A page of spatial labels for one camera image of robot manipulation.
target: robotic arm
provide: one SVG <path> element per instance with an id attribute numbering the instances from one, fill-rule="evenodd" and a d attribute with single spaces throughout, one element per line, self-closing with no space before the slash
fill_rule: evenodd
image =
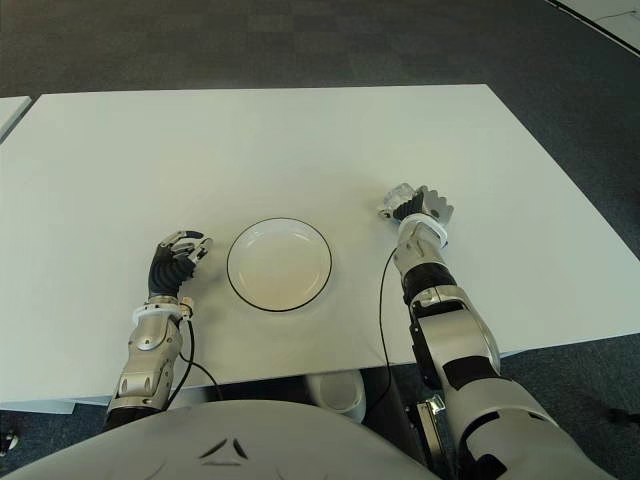
<path id="1" fill-rule="evenodd" d="M 521 385 L 500 374 L 493 335 L 440 254 L 452 213 L 436 191 L 407 184 L 392 190 L 380 211 L 401 221 L 393 258 L 413 351 L 427 386 L 443 390 L 459 478 L 611 478 Z"/>
<path id="2" fill-rule="evenodd" d="M 179 323 L 193 313 L 191 299 L 178 302 L 178 290 L 213 243 L 210 238 L 198 245 L 178 242 L 202 237 L 179 231 L 158 244 L 149 269 L 149 297 L 133 312 L 136 329 L 129 338 L 129 359 L 109 403 L 105 430 L 168 408 L 173 364 L 182 349 Z"/>

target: gray carpet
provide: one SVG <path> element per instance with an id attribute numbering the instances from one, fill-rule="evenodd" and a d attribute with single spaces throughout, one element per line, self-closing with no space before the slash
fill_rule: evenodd
<path id="1" fill-rule="evenodd" d="M 640 256 L 640 62 L 542 0 L 0 2 L 0 97 L 487 83 Z M 504 368 L 596 462 L 637 478 L 640 432 L 601 410 L 640 411 L 639 343 L 527 352 Z M 403 392 L 425 395 L 415 379 Z M 0 474 L 95 434 L 101 414 L 3 413 L 29 433 Z"/>

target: white plate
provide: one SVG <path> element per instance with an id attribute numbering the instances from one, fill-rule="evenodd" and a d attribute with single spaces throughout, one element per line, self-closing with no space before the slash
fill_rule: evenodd
<path id="1" fill-rule="evenodd" d="M 273 218 L 250 226 L 231 246 L 227 275 L 236 293 L 262 310 L 284 312 L 313 300 L 331 273 L 331 251 L 311 225 Z"/>

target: robot finger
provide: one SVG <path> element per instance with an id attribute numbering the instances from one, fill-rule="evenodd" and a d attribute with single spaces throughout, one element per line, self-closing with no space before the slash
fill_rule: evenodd
<path id="1" fill-rule="evenodd" d="M 189 260 L 196 265 L 202 258 L 209 253 L 211 250 L 211 246 L 213 245 L 213 240 L 211 238 L 205 238 L 202 242 L 198 244 L 198 246 L 189 254 Z"/>
<path id="2" fill-rule="evenodd" d="M 171 251 L 175 256 L 181 253 L 189 254 L 193 252 L 194 248 L 196 248 L 196 244 L 193 242 L 177 243 L 173 247 L 171 247 Z"/>
<path id="3" fill-rule="evenodd" d="M 171 248 L 183 238 L 202 238 L 202 237 L 204 237 L 202 233 L 196 232 L 194 230 L 179 230 L 175 233 L 172 233 L 167 238 L 165 238 L 162 242 L 160 242 L 160 246 Z"/>

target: silver arm casing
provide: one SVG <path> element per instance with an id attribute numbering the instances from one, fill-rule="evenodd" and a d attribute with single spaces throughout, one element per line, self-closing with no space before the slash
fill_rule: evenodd
<path id="1" fill-rule="evenodd" d="M 442 232 L 423 217 L 411 215 L 401 224 L 394 262 L 411 313 L 416 360 L 443 390 L 461 476 L 611 478 L 521 385 L 500 375 L 493 335 L 446 269 Z M 430 269 L 437 273 L 432 278 Z M 449 284 L 434 284 L 442 278 Z"/>
<path id="2" fill-rule="evenodd" d="M 182 349 L 177 322 L 183 313 L 169 296 L 149 299 L 134 312 L 125 364 L 107 413 L 119 408 L 164 409 L 173 383 L 173 364 Z"/>

